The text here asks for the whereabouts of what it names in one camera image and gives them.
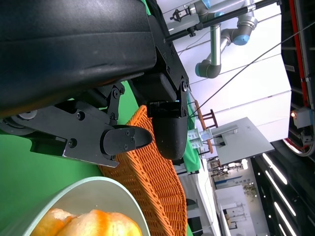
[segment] screw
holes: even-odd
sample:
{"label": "screw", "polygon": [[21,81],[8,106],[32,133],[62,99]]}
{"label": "screw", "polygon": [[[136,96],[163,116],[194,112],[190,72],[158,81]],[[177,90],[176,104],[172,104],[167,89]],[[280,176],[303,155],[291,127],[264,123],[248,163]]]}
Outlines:
{"label": "screw", "polygon": [[70,139],[68,142],[69,148],[75,148],[77,146],[77,140],[76,139]]}
{"label": "screw", "polygon": [[187,84],[186,84],[185,81],[182,81],[182,90],[183,90],[184,92],[187,91]]}
{"label": "screw", "polygon": [[77,113],[77,118],[78,118],[78,120],[84,120],[84,118],[85,118],[84,112],[78,112]]}
{"label": "screw", "polygon": [[113,96],[114,96],[114,98],[118,98],[119,97],[119,93],[118,93],[117,89],[115,89],[113,91]]}

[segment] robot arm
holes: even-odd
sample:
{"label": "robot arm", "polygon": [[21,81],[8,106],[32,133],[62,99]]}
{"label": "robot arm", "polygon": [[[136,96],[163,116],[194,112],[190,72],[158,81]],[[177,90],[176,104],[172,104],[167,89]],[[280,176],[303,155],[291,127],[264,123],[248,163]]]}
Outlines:
{"label": "robot arm", "polygon": [[183,157],[189,79],[141,1],[6,0],[0,15],[0,131],[34,152],[115,167],[116,154],[152,141],[117,126],[120,82],[132,81],[162,156]]}

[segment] blue joint cap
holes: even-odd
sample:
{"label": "blue joint cap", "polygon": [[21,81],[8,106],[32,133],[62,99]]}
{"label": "blue joint cap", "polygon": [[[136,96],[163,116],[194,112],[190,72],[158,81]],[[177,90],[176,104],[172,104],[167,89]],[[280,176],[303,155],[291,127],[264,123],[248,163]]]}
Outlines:
{"label": "blue joint cap", "polygon": [[217,11],[217,12],[215,13],[215,17],[221,16],[221,15],[224,15],[224,12]]}
{"label": "blue joint cap", "polygon": [[235,45],[243,46],[248,43],[249,39],[250,39],[249,35],[246,35],[246,34],[239,35],[235,37],[235,39],[233,40],[233,43]]}
{"label": "blue joint cap", "polygon": [[199,65],[200,65],[200,63],[197,63],[197,65],[196,65],[196,67],[195,67],[195,72],[196,72],[196,75],[200,77]]}
{"label": "blue joint cap", "polygon": [[203,4],[205,4],[205,6],[210,9],[211,4],[210,4],[210,0],[202,0]]}

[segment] black cable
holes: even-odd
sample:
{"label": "black cable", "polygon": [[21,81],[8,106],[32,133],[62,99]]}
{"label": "black cable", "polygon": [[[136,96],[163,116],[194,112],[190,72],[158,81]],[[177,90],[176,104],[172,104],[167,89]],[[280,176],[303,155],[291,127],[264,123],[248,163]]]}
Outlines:
{"label": "black cable", "polygon": [[221,88],[219,88],[218,91],[216,91],[211,97],[209,97],[204,103],[201,104],[201,106],[199,106],[198,109],[196,109],[191,115],[190,117],[193,116],[193,114],[195,114],[196,111],[200,110],[200,108],[205,105],[211,98],[213,98],[218,92],[221,91],[222,88],[224,88],[228,83],[230,83],[236,76],[238,76],[241,72],[243,72],[247,67],[249,67],[251,64],[253,64],[255,61],[257,61],[259,58],[261,58],[262,56],[266,55],[268,52],[270,52],[271,50],[275,49],[276,47],[278,47],[279,45],[287,42],[289,39],[293,38],[295,35],[299,34],[300,32],[308,29],[309,27],[311,27],[312,25],[314,25],[315,22],[309,24],[308,26],[304,27],[303,29],[301,29],[300,31],[298,31],[297,33],[293,34],[292,36],[290,36],[289,38],[286,38],[285,40],[283,40],[282,42],[278,43],[277,45],[275,45],[274,47],[272,47],[271,49],[269,49],[268,51],[266,51],[265,53],[261,54],[259,57],[257,57],[255,60],[253,60],[251,63],[249,63],[248,65],[246,65],[242,70],[240,70],[238,73],[236,73],[236,75],[234,75],[229,81],[227,81]]}

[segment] black mounting bracket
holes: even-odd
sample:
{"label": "black mounting bracket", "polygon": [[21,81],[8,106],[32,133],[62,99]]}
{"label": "black mounting bracket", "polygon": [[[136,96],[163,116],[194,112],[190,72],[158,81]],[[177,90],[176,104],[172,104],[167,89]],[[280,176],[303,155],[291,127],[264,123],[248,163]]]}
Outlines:
{"label": "black mounting bracket", "polygon": [[93,89],[74,100],[3,119],[0,129],[30,139],[32,152],[116,167],[115,155],[153,140],[143,128],[116,125],[124,91],[121,83]]}

